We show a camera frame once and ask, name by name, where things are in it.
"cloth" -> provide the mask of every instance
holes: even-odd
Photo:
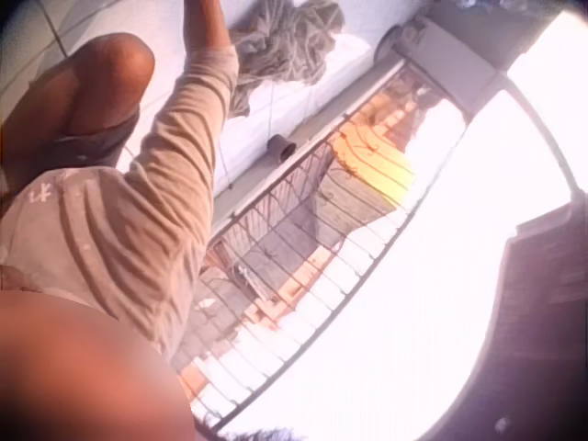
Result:
[[[43,147],[42,154],[39,154],[35,161],[30,161],[25,170],[19,170],[21,175],[17,181],[26,186],[39,175],[61,168],[116,167],[125,142],[139,122],[139,116],[140,112],[137,111],[132,117],[111,129],[92,135],[61,137],[50,142]],[[12,199],[22,190],[22,187],[8,188],[6,181],[2,182],[3,177],[4,170],[0,168],[0,213],[6,212]]]
[[[129,172],[39,176],[2,219],[0,263],[109,314],[171,358],[209,240],[214,142],[237,73],[233,47],[190,54]]]
[[[249,29],[231,33],[241,68],[230,118],[249,115],[249,96],[265,80],[316,84],[334,49],[332,34],[344,24],[343,11],[331,0],[299,7],[291,0],[261,0]]]

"sleeve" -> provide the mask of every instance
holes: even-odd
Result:
[[[209,240],[215,143],[239,63],[234,47],[194,51],[125,179],[201,247]]]
[[[234,47],[193,52],[129,172],[104,173],[88,191],[100,254],[88,283],[107,313],[166,358],[183,335],[209,241],[215,142],[237,73]]]

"skin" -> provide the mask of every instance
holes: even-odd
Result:
[[[219,0],[185,0],[185,7],[188,51],[231,45]],[[0,154],[11,188],[35,178],[23,170],[49,141],[96,133],[132,116],[153,67],[139,39],[116,34],[88,42],[46,72],[2,127]],[[0,269],[0,406],[37,422],[42,439],[207,439],[195,434],[171,368],[140,337],[106,314],[42,294],[14,268]]]

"knee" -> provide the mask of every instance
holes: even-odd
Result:
[[[155,57],[139,37],[118,33],[88,41],[76,53],[85,75],[111,90],[142,93],[153,76]]]

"person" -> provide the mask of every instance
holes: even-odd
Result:
[[[144,372],[156,365],[144,361],[152,349],[133,349],[141,344],[110,332],[112,323],[105,322],[116,319],[169,360],[209,240],[215,140],[238,59],[220,0],[184,3],[186,67],[128,173],[114,167],[155,63],[133,35],[88,41],[34,82],[2,125],[4,421],[33,421],[35,413],[45,428],[74,422],[67,425],[68,434],[77,434],[72,439],[187,434],[178,428],[186,419],[174,417],[179,382]],[[98,430],[127,420],[142,431],[116,437]],[[167,421],[172,432],[157,432],[154,420]],[[221,439],[196,426],[197,440]],[[54,438],[66,439],[63,433]],[[47,429],[43,439],[51,439]]]

